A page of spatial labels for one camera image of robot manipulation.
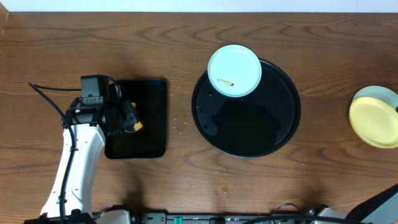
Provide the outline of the green and yellow sponge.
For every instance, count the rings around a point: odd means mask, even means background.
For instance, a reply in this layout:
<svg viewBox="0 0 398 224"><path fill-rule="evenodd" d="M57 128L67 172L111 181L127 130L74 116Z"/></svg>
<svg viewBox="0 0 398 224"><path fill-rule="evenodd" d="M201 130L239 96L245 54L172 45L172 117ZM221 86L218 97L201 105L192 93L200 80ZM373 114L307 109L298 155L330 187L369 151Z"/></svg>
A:
<svg viewBox="0 0 398 224"><path fill-rule="evenodd" d="M136 104L131 103L131 105L126 109L126 122L124 130L127 133L135 133L143 127L143 124L137 117Z"/></svg>

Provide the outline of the light green plate with stain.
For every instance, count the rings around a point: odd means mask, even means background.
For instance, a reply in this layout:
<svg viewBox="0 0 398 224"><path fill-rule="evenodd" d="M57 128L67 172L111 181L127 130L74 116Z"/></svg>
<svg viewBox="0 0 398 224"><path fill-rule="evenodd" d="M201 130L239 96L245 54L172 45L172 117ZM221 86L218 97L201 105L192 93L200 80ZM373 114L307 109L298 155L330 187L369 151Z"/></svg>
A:
<svg viewBox="0 0 398 224"><path fill-rule="evenodd" d="M210 83L219 93L238 98L257 88L262 67L257 55L249 48L226 45L211 56L207 73Z"/></svg>

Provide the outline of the yellow plate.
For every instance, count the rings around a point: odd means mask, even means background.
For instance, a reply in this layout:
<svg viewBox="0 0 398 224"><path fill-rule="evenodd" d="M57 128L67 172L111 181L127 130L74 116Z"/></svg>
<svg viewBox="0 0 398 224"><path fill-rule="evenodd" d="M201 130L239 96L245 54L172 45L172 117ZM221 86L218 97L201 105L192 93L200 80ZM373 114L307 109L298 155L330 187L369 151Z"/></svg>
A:
<svg viewBox="0 0 398 224"><path fill-rule="evenodd" d="M355 133L374 147L397 147L397 111L384 101L359 97L350 105L349 121Z"/></svg>

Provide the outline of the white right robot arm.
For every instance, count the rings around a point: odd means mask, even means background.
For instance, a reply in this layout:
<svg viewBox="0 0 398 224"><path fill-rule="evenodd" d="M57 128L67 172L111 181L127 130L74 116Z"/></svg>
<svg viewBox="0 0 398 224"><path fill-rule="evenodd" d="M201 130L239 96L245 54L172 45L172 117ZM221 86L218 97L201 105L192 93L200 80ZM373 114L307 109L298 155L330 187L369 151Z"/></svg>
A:
<svg viewBox="0 0 398 224"><path fill-rule="evenodd" d="M394 223L397 221L397 184L357 205L348 213L337 211L327 205L318 205L308 214L362 223Z"/></svg>

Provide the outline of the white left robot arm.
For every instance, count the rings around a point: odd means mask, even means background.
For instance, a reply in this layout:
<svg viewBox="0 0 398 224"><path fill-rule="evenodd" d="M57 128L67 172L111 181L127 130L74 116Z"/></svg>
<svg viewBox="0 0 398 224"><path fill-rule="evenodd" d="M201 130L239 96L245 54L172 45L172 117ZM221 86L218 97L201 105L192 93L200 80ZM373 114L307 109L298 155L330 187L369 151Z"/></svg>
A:
<svg viewBox="0 0 398 224"><path fill-rule="evenodd" d="M76 100L62 121L63 151L52 191L39 218L29 223L134 223L134 212L114 205L92 211L92 191L99 155L107 134L117 134L136 123L134 104L105 107Z"/></svg>

